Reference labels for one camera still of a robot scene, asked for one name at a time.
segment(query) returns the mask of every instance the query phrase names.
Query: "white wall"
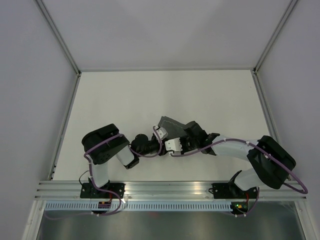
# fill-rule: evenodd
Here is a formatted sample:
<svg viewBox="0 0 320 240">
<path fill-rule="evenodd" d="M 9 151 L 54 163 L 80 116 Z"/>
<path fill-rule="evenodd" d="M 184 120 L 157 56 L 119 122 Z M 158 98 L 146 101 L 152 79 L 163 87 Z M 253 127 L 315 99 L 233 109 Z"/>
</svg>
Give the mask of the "white wall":
<svg viewBox="0 0 320 240">
<path fill-rule="evenodd" d="M 266 98 L 320 224 L 320 1 L 302 0 L 260 70 Z"/>
<path fill-rule="evenodd" d="M 44 0 L 81 70 L 251 68 L 290 0 Z"/>
<path fill-rule="evenodd" d="M 33 0 L 2 1 L 0 33 L 0 238 L 17 240 L 76 75 Z"/>
</svg>

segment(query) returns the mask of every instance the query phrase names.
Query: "ventilation grille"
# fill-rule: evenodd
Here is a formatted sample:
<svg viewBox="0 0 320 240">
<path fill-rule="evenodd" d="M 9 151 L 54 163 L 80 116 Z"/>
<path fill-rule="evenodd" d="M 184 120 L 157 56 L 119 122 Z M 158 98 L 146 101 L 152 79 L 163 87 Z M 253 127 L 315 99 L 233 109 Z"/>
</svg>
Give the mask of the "ventilation grille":
<svg viewBox="0 0 320 240">
<path fill-rule="evenodd" d="M 168 201 L 132 201 L 121 204 L 123 211 L 152 211 L 152 212 L 230 212 L 231 202 L 168 202 Z M 111 204 L 110 210 L 115 210 L 118 202 Z M 45 209 L 98 211 L 108 208 L 98 207 L 97 201 L 47 201 Z"/>
</svg>

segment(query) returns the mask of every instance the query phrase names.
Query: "white table surface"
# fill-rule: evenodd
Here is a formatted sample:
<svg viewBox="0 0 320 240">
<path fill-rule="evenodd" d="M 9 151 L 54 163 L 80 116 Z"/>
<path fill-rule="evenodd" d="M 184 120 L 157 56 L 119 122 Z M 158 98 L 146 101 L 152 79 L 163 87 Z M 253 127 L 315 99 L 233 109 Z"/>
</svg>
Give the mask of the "white table surface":
<svg viewBox="0 0 320 240">
<path fill-rule="evenodd" d="M 129 141 L 140 133 L 150 137 L 161 116 L 196 121 L 207 133 L 234 138 L 269 134 L 249 70 L 84 72 L 53 179 L 78 180 L 88 170 L 81 144 L 87 133 L 114 123 Z M 129 170 L 112 158 L 108 174 L 112 181 L 217 181 L 250 167 L 237 158 L 199 153 L 140 158 Z"/>
</svg>

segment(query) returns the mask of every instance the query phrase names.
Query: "gray floor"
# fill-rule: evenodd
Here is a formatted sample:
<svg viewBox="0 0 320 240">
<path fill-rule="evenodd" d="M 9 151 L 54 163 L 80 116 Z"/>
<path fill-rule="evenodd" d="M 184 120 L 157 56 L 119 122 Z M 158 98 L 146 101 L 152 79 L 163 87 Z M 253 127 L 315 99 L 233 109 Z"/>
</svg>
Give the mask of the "gray floor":
<svg viewBox="0 0 320 240">
<path fill-rule="evenodd" d="M 74 211 L 50 211 L 61 217 Z M 221 212 L 134 212 L 43 218 L 41 240 L 304 240 L 293 204 L 260 202 L 245 218 Z"/>
</svg>

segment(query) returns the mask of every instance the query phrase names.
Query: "gray cloth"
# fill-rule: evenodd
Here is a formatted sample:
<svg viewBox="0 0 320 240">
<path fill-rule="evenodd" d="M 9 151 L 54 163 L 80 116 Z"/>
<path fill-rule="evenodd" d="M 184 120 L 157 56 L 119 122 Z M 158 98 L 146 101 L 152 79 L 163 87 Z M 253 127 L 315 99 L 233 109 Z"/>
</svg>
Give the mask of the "gray cloth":
<svg viewBox="0 0 320 240">
<path fill-rule="evenodd" d="M 185 125 L 167 116 L 161 117 L 158 126 L 163 127 L 167 131 L 167 139 L 180 138 L 186 135 L 184 131 Z"/>
</svg>

